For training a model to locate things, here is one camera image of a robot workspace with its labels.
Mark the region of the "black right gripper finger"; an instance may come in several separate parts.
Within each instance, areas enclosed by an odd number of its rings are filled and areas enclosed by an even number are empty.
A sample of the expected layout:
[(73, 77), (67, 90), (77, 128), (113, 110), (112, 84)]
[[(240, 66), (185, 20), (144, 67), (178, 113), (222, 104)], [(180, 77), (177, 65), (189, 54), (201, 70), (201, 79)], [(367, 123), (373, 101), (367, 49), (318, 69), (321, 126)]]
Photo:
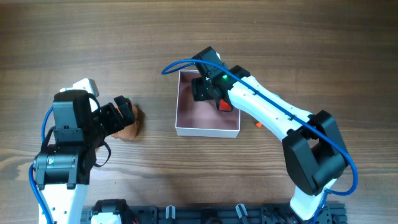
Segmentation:
[(216, 108), (219, 111), (231, 112), (233, 110), (233, 107), (224, 100), (224, 94), (218, 87), (210, 86), (207, 88), (207, 92), (215, 100)]
[(213, 100), (213, 97), (208, 93), (208, 88), (203, 78), (194, 78), (191, 80), (191, 84), (194, 101)]

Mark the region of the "red toy truck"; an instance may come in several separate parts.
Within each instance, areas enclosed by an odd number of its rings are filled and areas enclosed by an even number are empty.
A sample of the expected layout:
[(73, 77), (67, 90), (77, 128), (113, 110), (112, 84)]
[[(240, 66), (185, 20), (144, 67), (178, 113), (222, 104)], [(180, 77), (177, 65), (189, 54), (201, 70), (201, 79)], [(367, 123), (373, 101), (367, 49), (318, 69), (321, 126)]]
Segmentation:
[(227, 104), (227, 102), (225, 102), (225, 100), (220, 100), (218, 102), (218, 109), (220, 111), (230, 112), (233, 110), (233, 107), (231, 105)]

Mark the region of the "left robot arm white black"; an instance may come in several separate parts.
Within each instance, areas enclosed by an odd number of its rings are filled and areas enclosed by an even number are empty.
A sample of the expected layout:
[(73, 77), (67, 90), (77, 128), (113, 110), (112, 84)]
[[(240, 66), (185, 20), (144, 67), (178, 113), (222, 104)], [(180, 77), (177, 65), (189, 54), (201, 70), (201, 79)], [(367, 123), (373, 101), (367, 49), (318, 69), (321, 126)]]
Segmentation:
[(55, 124), (29, 168), (29, 182), (40, 223), (79, 223), (91, 169), (99, 166), (96, 149), (107, 145), (107, 136), (134, 124), (136, 116), (129, 99), (118, 96), (100, 106), (85, 90), (57, 93), (52, 112)]

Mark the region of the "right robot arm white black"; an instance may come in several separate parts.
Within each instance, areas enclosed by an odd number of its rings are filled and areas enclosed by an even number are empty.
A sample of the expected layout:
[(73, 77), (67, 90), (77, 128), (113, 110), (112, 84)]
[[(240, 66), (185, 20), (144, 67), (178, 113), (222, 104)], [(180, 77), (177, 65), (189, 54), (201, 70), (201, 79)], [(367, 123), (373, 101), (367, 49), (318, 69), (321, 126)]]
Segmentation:
[(282, 143), (285, 165), (295, 184), (290, 208), (303, 221), (315, 221), (330, 187), (349, 162), (332, 115), (297, 108), (265, 89), (249, 71), (228, 68), (212, 47), (195, 56), (200, 77), (192, 80), (195, 101), (215, 101), (220, 111), (239, 109), (262, 123)]

